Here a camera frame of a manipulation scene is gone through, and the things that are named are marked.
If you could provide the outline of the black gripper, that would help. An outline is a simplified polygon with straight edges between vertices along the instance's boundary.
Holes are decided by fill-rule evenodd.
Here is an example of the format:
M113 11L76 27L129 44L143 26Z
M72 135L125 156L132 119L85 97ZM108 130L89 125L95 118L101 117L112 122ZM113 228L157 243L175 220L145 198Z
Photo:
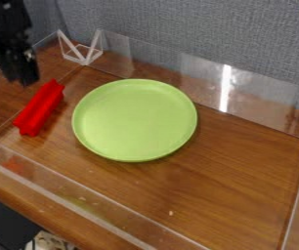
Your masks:
M16 51L16 55L7 54L9 51ZM33 84L40 74L36 53L25 31L9 36L0 33L0 55L0 68L7 79L15 81L19 78L24 87Z

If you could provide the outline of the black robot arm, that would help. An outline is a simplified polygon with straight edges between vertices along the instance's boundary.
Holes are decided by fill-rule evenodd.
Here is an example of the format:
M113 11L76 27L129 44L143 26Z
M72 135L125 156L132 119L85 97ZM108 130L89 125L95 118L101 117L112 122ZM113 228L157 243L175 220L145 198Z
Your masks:
M11 82L19 80L24 86L40 79L31 28L24 0L0 0L0 69Z

